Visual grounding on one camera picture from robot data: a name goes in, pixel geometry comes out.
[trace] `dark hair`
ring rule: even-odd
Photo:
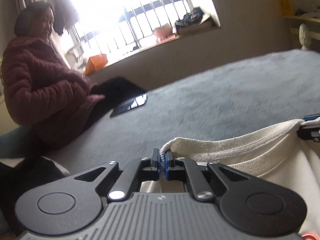
[[[49,2],[38,1],[27,6],[27,8],[21,11],[18,15],[14,25],[15,35],[17,37],[27,36],[32,21],[43,15],[48,8],[51,8],[54,14],[54,7]]]

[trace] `bed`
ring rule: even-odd
[[[110,113],[63,149],[49,152],[71,173],[150,157],[175,137],[232,138],[320,112],[320,54],[291,50],[190,76],[148,92],[146,105]]]

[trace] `person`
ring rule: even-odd
[[[12,119],[31,127],[41,145],[59,148],[145,90],[120,77],[93,86],[88,77],[69,69],[49,43],[53,21],[54,7],[44,1],[19,14],[17,38],[4,51],[2,74]]]

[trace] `jacket sleeve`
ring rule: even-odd
[[[8,112],[20,125],[33,125],[47,119],[73,98],[71,84],[66,80],[33,91],[30,71],[21,55],[8,61],[4,59],[3,79]]]

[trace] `phone screen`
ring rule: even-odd
[[[137,108],[138,106],[143,106],[147,102],[147,94],[143,94],[141,96],[138,96],[136,98],[129,99],[125,101],[124,103],[120,104],[119,106],[116,106],[110,117],[114,117],[118,114],[122,114],[124,112],[127,112],[131,109]]]

